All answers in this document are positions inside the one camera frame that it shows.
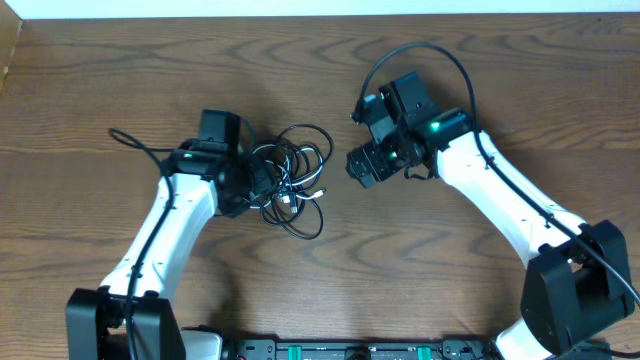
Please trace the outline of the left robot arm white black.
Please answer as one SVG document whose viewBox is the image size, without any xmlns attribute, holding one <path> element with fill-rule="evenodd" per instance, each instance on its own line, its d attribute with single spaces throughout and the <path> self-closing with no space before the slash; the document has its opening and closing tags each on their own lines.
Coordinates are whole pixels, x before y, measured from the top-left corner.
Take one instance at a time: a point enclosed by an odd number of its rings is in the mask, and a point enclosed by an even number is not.
<svg viewBox="0 0 640 360">
<path fill-rule="evenodd" d="M 275 182 L 241 143 L 246 119 L 205 110 L 197 137 L 170 150 L 154 203 L 117 266 L 65 309 L 72 359 L 232 359 L 222 335 L 178 326 L 172 305 L 196 240 L 216 215 L 235 218 Z"/>
</svg>

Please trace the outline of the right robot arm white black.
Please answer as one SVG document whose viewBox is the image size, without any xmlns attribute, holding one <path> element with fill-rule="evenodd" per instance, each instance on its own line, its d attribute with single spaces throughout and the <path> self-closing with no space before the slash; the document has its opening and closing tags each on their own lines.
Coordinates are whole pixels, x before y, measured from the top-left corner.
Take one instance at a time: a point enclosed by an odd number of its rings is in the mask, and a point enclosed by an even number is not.
<svg viewBox="0 0 640 360">
<path fill-rule="evenodd" d="M 416 73 L 360 97 L 351 117 L 371 134 L 347 155 L 351 178 L 369 188 L 424 165 L 469 199 L 522 261 L 521 317 L 494 340 L 501 358 L 594 353 L 586 341 L 633 314 L 639 295 L 622 232 L 554 202 L 507 161 L 473 114 L 440 109 Z"/>
</svg>

